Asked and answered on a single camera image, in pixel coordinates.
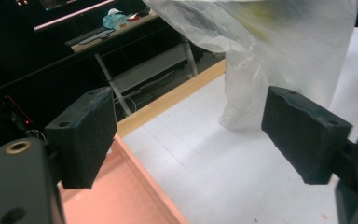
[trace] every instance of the white plastic bag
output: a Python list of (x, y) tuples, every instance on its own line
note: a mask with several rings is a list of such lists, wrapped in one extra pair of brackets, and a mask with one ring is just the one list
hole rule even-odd
[(225, 52), (228, 104), (220, 123), (260, 127), (269, 85), (329, 106), (358, 0), (144, 0), (199, 47)]

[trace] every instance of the white table surface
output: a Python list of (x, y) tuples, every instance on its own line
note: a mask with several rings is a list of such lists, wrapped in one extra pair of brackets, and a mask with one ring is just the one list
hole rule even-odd
[[(334, 187), (308, 186), (262, 133), (218, 124), (224, 76), (123, 140), (190, 223), (337, 223)], [(358, 138), (358, 28), (329, 108)]]

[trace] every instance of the cable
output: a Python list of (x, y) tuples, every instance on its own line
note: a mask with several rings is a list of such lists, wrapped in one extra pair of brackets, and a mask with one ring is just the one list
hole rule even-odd
[(36, 134), (36, 136), (33, 136), (33, 137), (38, 138), (38, 139), (41, 139), (40, 136), (39, 136), (39, 134), (40, 134), (40, 135), (43, 137), (43, 140), (46, 140), (45, 135), (44, 135), (42, 132), (40, 132), (39, 130), (37, 130), (37, 129), (28, 130), (28, 131), (26, 131), (24, 134), (28, 135), (27, 133), (34, 133), (34, 134)]
[(134, 111), (131, 112), (131, 113), (135, 113), (135, 112), (137, 111), (136, 103), (135, 103), (135, 101), (133, 101), (130, 97), (128, 97), (128, 96), (118, 97), (118, 98), (113, 99), (113, 102), (116, 104), (116, 101), (118, 101), (119, 99), (124, 99), (124, 100), (125, 100), (125, 99), (129, 99), (129, 100), (131, 100), (132, 103), (133, 103), (133, 106), (134, 106)]

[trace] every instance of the screw hole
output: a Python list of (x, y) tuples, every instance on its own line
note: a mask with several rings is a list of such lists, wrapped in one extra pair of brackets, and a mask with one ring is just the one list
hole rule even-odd
[(70, 124), (69, 122), (62, 122), (58, 126), (64, 128), (64, 127), (68, 126), (69, 124)]
[(13, 143), (6, 148), (6, 153), (11, 154), (11, 155), (22, 153), (23, 151), (30, 148), (31, 145), (32, 145), (32, 142), (30, 142), (30, 141), (20, 141), (17, 143)]
[(11, 150), (20, 150), (20, 149), (23, 149), (24, 147), (26, 147), (25, 143), (18, 143), (16, 145), (14, 145), (13, 147), (11, 147)]
[(25, 211), (22, 208), (15, 208), (5, 213), (1, 219), (2, 224), (15, 224), (25, 217)]
[(329, 124), (332, 124), (332, 125), (338, 125), (338, 122), (336, 122), (335, 120), (328, 120), (328, 123)]

